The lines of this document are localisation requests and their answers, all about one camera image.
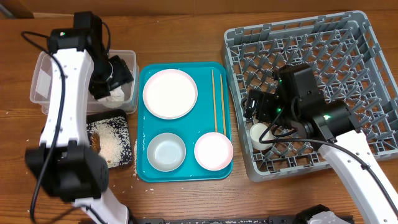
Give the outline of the grey bowl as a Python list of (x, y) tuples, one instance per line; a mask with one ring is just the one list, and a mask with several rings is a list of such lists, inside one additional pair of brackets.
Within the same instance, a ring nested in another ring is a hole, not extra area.
[(154, 137), (147, 147), (149, 164), (161, 172), (179, 168), (186, 157), (184, 141), (176, 134), (162, 133)]

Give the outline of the white cup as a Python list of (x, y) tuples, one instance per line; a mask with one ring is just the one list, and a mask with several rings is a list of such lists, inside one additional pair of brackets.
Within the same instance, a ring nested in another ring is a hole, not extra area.
[(252, 142), (252, 147), (258, 151), (264, 151), (269, 149), (272, 146), (272, 143), (269, 144), (262, 144), (259, 142), (259, 138), (261, 134), (268, 128), (266, 124), (257, 123), (252, 125), (249, 130), (249, 135)]

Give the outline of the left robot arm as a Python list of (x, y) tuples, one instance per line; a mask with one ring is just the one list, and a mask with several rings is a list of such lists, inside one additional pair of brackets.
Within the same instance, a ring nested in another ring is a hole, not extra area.
[(108, 26), (90, 11), (77, 12), (71, 28), (46, 36), (42, 51), (52, 63), (46, 124), (39, 146), (25, 152), (36, 190), (82, 209), (96, 223), (135, 223), (130, 209), (109, 188), (106, 161), (90, 147), (86, 131), (88, 96), (109, 96), (134, 76), (126, 62), (109, 56)]

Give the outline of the brown food piece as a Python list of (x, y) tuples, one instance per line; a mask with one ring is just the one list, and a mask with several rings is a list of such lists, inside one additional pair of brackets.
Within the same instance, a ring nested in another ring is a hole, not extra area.
[(93, 133), (90, 136), (91, 148), (95, 151), (95, 153), (99, 154), (101, 150), (100, 146), (100, 136), (97, 133)]

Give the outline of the wooden chopstick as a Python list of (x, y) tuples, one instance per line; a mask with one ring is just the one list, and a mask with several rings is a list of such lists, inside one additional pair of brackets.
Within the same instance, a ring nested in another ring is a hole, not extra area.
[(215, 95), (214, 70), (211, 70), (211, 82), (212, 82), (213, 115), (214, 115), (214, 122), (215, 122), (215, 132), (218, 132), (218, 122), (217, 122), (217, 112), (216, 112), (216, 95)]
[(224, 108), (224, 91), (223, 91), (223, 76), (220, 74), (220, 94), (221, 94), (221, 112), (222, 112), (222, 122), (223, 122), (223, 134), (226, 136), (226, 118), (225, 118), (225, 108)]

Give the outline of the white napkin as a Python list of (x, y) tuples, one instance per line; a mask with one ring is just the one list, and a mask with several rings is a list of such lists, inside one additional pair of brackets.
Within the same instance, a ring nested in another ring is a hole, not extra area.
[(98, 101), (107, 108), (118, 108), (123, 104), (125, 94), (121, 87), (115, 88), (109, 96), (98, 99)]

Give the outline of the large white plate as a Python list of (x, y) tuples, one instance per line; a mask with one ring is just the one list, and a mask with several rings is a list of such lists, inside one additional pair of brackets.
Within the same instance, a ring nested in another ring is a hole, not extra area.
[(153, 74), (143, 89), (147, 110), (161, 119), (178, 119), (195, 106), (198, 88), (193, 78), (177, 69), (165, 69)]

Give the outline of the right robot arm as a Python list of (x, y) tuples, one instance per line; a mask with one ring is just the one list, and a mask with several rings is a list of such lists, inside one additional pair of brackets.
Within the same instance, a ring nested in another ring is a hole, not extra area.
[(368, 145), (359, 121), (341, 100), (326, 102), (307, 64), (272, 72), (274, 93), (252, 89), (241, 106), (246, 119), (267, 123), (259, 144), (308, 142), (338, 174), (368, 223), (397, 223), (397, 192)]

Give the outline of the pink white bowl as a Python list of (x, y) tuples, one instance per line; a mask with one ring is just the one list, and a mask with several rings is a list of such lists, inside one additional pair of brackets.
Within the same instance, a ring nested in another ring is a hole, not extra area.
[(221, 133), (206, 133), (195, 143), (194, 155), (202, 168), (219, 171), (226, 168), (233, 160), (233, 145)]

